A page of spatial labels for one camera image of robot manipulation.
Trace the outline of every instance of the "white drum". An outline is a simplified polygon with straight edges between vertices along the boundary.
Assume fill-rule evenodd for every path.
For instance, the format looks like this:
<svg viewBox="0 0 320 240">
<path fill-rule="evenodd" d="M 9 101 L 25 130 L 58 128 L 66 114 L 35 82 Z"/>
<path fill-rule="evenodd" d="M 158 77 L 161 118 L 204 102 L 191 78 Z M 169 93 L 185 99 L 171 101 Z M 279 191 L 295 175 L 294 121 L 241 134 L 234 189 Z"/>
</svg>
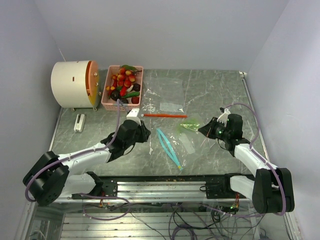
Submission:
<svg viewBox="0 0 320 240">
<path fill-rule="evenodd" d="M 57 62 L 51 73 L 51 89 L 63 108 L 96 108 L 100 102 L 96 61 Z"/>
</svg>

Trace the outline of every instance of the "pink basket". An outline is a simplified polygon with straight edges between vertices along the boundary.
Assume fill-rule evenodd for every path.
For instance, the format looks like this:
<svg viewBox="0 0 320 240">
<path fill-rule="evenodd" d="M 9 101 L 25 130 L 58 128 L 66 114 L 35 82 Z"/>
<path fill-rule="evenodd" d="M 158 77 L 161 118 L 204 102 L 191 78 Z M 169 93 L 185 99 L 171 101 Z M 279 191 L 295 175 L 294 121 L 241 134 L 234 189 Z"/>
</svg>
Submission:
<svg viewBox="0 0 320 240">
<path fill-rule="evenodd" d="M 143 75 L 144 75 L 144 68 L 142 66 L 134 66 L 136 69 L 138 69 L 139 72 L 136 76 L 135 76 L 135 82 L 137 84 L 141 85 L 141 89 L 140 89 L 140 96 L 139 96 L 139 103 L 138 104 L 132 104 L 131 102 L 131 98 L 128 98 L 129 103 L 128 104 L 124 104 L 125 107 L 128 110 L 134 109 L 134 108 L 139 108 L 140 103 L 141 103 L 141 92 L 142 92 L 142 81 L 143 81 Z M 105 84 L 104 84 L 104 88 L 103 88 L 103 94 L 102 94 L 102 99 L 101 99 L 101 104 L 104 106 L 104 108 L 107 111 L 116 111 L 118 109 L 117 107 L 117 103 L 115 101 L 113 101 L 111 98 L 108 99 L 108 93 L 106 90 L 107 86 L 112 86 L 113 84 L 113 80 L 112 80 L 112 75 L 117 74 L 119 72 L 119 68 L 120 65 L 111 65 L 109 66 L 108 69 L 108 74 L 106 75 L 106 79 L 105 79 Z"/>
</svg>

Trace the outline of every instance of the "red pepper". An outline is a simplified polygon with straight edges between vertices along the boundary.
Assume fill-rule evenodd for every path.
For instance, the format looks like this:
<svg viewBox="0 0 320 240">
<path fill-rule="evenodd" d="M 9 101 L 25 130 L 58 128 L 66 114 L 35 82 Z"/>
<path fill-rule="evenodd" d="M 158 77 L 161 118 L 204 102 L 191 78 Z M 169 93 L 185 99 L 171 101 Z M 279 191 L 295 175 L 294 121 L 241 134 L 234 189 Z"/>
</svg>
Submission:
<svg viewBox="0 0 320 240">
<path fill-rule="evenodd" d="M 120 96 L 123 97 L 124 95 L 126 95 L 126 93 L 127 93 L 126 91 L 127 91 L 127 87 L 123 86 L 121 91 L 120 91 Z"/>
<path fill-rule="evenodd" d="M 116 88 L 117 87 L 117 80 L 113 80 L 113 84 L 112 84 L 112 87 L 114 87 L 114 88 Z M 108 96 L 109 96 L 109 98 L 110 98 L 110 96 L 111 96 L 111 93 L 113 92 L 114 90 L 109 90 L 109 92 L 108 92 Z"/>
</svg>

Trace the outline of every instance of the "white wall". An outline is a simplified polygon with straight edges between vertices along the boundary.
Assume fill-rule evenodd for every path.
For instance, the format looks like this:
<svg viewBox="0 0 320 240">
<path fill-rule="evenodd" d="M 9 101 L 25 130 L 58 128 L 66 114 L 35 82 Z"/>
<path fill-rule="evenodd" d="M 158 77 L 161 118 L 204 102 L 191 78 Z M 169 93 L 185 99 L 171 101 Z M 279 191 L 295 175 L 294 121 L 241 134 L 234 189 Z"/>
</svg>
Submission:
<svg viewBox="0 0 320 240">
<path fill-rule="evenodd" d="M 50 85 L 59 49 L 33 1 L 0 1 L 0 233 L 14 239 L 26 200 L 22 179 L 43 152 L 59 106 Z"/>
<path fill-rule="evenodd" d="M 67 61 L 248 71 L 288 0 L 35 2 Z"/>
<path fill-rule="evenodd" d="M 320 1 L 291 0 L 248 73 L 272 162 L 292 173 L 306 240 L 319 239 Z"/>
</svg>

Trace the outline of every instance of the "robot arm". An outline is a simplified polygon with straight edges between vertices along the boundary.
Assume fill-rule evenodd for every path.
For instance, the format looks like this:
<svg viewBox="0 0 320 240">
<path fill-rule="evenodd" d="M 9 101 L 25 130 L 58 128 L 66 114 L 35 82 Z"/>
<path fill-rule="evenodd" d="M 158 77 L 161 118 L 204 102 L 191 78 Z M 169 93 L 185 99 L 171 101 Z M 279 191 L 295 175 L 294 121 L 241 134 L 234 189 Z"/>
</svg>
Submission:
<svg viewBox="0 0 320 240">
<path fill-rule="evenodd" d="M 54 202 L 58 197 L 85 193 L 101 196 L 103 182 L 93 172 L 86 169 L 98 164 L 111 162 L 133 148 L 136 143 L 144 143 L 151 132 L 138 118 L 139 109 L 134 108 L 127 119 L 118 128 L 114 141 L 114 132 L 96 145 L 68 154 L 56 155 L 52 151 L 44 153 L 23 179 L 27 186 L 31 178 L 41 169 L 56 161 L 67 159 L 41 173 L 30 186 L 30 193 L 40 206 Z"/>
<path fill-rule="evenodd" d="M 252 148 L 250 149 L 250 142 L 243 138 L 242 117 L 238 114 L 231 114 L 228 109 L 225 111 L 221 108 L 221 111 L 223 113 L 219 118 L 213 117 L 207 125 L 199 128 L 199 132 L 207 138 L 223 141 L 225 149 L 244 163 L 254 176 L 254 180 L 252 180 L 242 174 L 233 174 L 230 177 L 230 188 L 252 200 L 259 213 L 281 212 L 282 196 L 271 167 L 278 174 L 283 186 L 286 212 L 293 211 L 295 201 L 290 171 L 287 168 L 279 168 L 272 163 L 269 163 L 269 167 L 262 162 L 253 154 Z"/>
</svg>

